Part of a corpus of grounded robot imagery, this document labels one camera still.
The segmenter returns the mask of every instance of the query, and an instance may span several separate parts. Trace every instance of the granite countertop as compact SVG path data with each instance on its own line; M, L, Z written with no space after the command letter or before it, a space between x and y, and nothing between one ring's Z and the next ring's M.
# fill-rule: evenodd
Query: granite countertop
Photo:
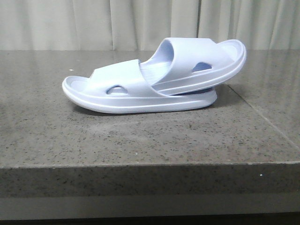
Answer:
M249 51L209 107L113 115L66 76L153 52L0 51L0 198L298 193L300 51Z

